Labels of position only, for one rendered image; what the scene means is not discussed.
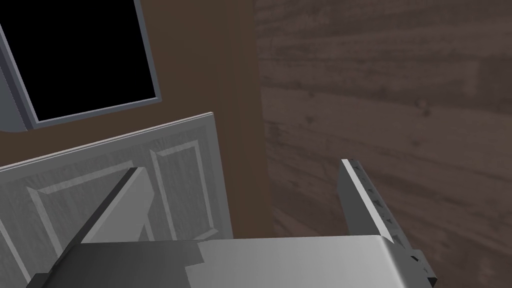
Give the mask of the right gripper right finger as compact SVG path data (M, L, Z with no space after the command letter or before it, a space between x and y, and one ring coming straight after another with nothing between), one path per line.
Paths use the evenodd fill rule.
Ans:
M359 161L340 160L337 193L351 235L379 235L404 249L412 248Z

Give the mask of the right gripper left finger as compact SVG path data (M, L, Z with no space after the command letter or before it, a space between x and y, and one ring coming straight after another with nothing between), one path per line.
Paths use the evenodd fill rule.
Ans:
M129 168L73 237L65 252L78 244L138 241L154 195L146 168Z

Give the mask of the grey panelled door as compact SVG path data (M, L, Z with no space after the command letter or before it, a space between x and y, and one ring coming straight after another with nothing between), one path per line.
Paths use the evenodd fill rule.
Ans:
M133 241L233 238L208 112L0 167L0 288L47 273L132 168Z

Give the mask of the grey framed dark window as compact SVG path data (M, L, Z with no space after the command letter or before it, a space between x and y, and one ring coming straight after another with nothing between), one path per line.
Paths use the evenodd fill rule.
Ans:
M141 0L0 0L0 131L161 100Z

